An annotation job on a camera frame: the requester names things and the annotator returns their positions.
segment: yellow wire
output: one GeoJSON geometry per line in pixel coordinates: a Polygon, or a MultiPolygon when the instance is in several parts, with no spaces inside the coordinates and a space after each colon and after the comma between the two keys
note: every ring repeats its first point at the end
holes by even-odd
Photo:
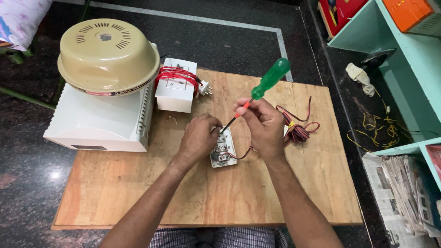
{"type": "MultiPolygon", "coordinates": [[[[386,106],[385,101],[381,98],[380,93],[377,91],[377,89],[375,89],[375,92],[376,92],[377,95],[380,97],[381,101],[383,102],[383,106],[384,106],[384,108],[385,108],[385,112],[386,112],[386,114],[388,114],[388,113],[387,113],[387,106],[386,106]]],[[[349,132],[351,132],[351,131],[356,131],[356,132],[359,132],[359,133],[361,133],[361,134],[363,134],[363,135],[366,135],[366,136],[368,136],[368,137],[372,140],[372,142],[374,143],[375,146],[379,147],[379,146],[380,146],[380,143],[379,143],[378,141],[376,141],[376,139],[377,139],[377,135],[378,135],[378,131],[381,130],[382,128],[385,128],[386,126],[382,125],[380,128],[375,129],[376,126],[377,126],[377,120],[381,120],[381,118],[378,117],[378,116],[376,116],[376,115],[372,115],[372,114],[368,114],[368,113],[363,113],[363,127],[364,127],[364,129],[366,129],[366,130],[368,130],[368,131],[372,131],[372,130],[374,130],[374,137],[371,137],[371,136],[369,136],[367,133],[362,132],[362,131],[360,131],[360,130],[356,130],[356,129],[351,129],[351,130],[349,130],[348,133],[346,134],[346,137],[347,137],[350,141],[352,141],[355,145],[359,146],[360,148],[362,148],[362,149],[364,149],[364,150],[366,150],[366,151],[368,151],[368,152],[372,152],[372,151],[370,151],[370,150],[368,150],[368,149],[362,147],[361,145],[359,145],[359,144],[358,144],[357,142],[355,142],[354,140],[352,140],[352,139],[349,137],[349,132]],[[366,124],[366,116],[373,117],[374,124],[371,124],[371,123],[367,123],[367,124],[366,124]]],[[[398,142],[400,141],[400,136],[399,136],[398,133],[396,132],[396,131],[398,131],[398,129],[394,126],[394,122],[395,122],[400,128],[402,128],[402,129],[404,129],[404,130],[406,130],[406,131],[409,131],[409,130],[407,130],[406,128],[404,128],[403,126],[401,126],[401,125],[398,123],[397,120],[390,119],[388,115],[387,115],[386,118],[384,118],[383,120],[386,121],[386,122],[389,124],[389,126],[388,126],[388,128],[387,128],[387,131],[386,131],[386,134],[387,134],[388,136],[390,136],[390,137],[392,138],[392,140],[391,140],[389,143],[381,144],[381,147],[382,147],[382,149],[388,149],[388,148],[390,148],[390,147],[392,147],[392,146],[398,144],[398,142]]],[[[413,141],[413,139],[412,139],[411,137],[409,137],[408,135],[406,135],[405,133],[403,133],[403,132],[401,132],[401,131],[400,131],[400,133],[402,133],[402,134],[403,134],[404,136],[406,136],[408,139],[410,139],[410,140],[413,141]]]]}

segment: lap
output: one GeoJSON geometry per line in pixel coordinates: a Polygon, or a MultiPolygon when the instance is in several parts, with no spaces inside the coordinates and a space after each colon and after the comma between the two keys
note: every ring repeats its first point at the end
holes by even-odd
{"type": "Polygon", "coordinates": [[[149,248],[286,248],[288,246],[282,231],[270,227],[226,227],[218,228],[211,244],[201,243],[195,228],[157,229],[149,248]]]}

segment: white switch board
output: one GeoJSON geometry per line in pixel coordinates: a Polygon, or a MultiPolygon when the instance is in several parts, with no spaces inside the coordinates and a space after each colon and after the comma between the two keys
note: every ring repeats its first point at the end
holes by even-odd
{"type": "Polygon", "coordinates": [[[217,145],[210,153],[211,166],[213,168],[237,164],[237,160],[226,152],[236,156],[230,128],[227,128],[224,133],[219,134],[217,145]]]}

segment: screwdriver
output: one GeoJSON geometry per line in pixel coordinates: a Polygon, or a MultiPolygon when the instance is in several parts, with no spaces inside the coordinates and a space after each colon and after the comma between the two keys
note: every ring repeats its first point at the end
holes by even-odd
{"type": "MultiPolygon", "coordinates": [[[[251,99],[245,103],[244,108],[248,108],[250,103],[254,100],[259,100],[265,94],[265,91],[271,89],[283,76],[290,70],[291,63],[285,58],[280,58],[276,60],[274,65],[268,70],[268,72],[263,76],[260,80],[260,84],[254,87],[251,90],[251,99]]],[[[230,122],[225,126],[225,128],[220,132],[224,133],[224,131],[236,120],[240,115],[236,113],[236,115],[231,119],[230,122]]]]}

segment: finger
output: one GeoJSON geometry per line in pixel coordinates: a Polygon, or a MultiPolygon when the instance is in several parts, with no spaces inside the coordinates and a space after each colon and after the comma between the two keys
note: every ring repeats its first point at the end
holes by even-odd
{"type": "Polygon", "coordinates": [[[217,119],[216,117],[208,118],[208,123],[210,124],[210,128],[211,127],[223,127],[222,122],[219,119],[217,119]]]}
{"type": "MultiPolygon", "coordinates": [[[[243,106],[245,103],[250,100],[251,98],[240,98],[237,100],[236,104],[237,106],[243,106]]],[[[254,100],[250,103],[251,109],[257,109],[262,114],[271,114],[274,113],[274,111],[277,111],[269,102],[267,102],[264,98],[261,98],[260,100],[254,100]]]]}
{"type": "Polygon", "coordinates": [[[250,103],[250,108],[257,109],[262,114],[275,114],[278,111],[265,99],[255,100],[250,103]]]}
{"type": "Polygon", "coordinates": [[[217,127],[211,131],[211,137],[217,141],[217,137],[219,136],[219,132],[221,131],[221,127],[217,127]]]}
{"type": "Polygon", "coordinates": [[[249,101],[251,98],[239,98],[236,100],[236,103],[240,106],[244,106],[247,101],[249,101]]]}
{"type": "MultiPolygon", "coordinates": [[[[236,112],[236,110],[237,110],[238,107],[242,107],[242,106],[240,106],[240,105],[237,104],[237,103],[233,104],[233,108],[232,108],[233,111],[236,112]]],[[[257,109],[249,108],[249,110],[253,111],[253,113],[254,113],[257,117],[260,117],[260,116],[262,115],[262,113],[259,112],[257,109]]]]}
{"type": "Polygon", "coordinates": [[[202,115],[200,115],[199,116],[201,119],[208,119],[208,118],[210,118],[210,117],[212,117],[210,114],[208,114],[208,113],[205,113],[205,114],[202,114],[202,115]]]}
{"type": "Polygon", "coordinates": [[[238,113],[245,119],[251,132],[253,130],[263,128],[262,123],[260,123],[257,116],[251,110],[246,109],[244,107],[239,107],[237,108],[236,113],[238,113]]]}

